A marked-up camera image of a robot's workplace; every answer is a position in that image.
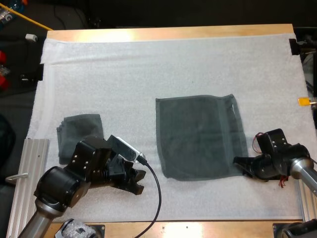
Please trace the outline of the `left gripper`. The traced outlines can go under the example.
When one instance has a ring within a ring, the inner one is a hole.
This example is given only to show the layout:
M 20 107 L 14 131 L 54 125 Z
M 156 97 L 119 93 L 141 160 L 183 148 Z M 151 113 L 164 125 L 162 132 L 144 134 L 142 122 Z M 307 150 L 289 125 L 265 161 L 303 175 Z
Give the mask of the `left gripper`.
M 112 186 L 134 195 L 141 195 L 146 171 L 133 167 L 133 149 L 117 137 L 108 140 L 87 137 L 77 143 L 70 163 L 64 168 L 90 187 Z

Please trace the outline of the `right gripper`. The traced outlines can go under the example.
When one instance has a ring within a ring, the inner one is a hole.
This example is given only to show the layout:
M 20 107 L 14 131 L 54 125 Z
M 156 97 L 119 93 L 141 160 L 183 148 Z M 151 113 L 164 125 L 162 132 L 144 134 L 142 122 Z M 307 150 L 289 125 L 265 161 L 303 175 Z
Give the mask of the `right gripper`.
M 259 155 L 256 157 L 234 157 L 233 163 L 242 166 L 242 175 L 263 181 L 289 180 L 289 160 L 286 151 L 290 144 L 287 142 L 281 128 L 268 132 L 259 132 L 254 137 L 258 143 Z

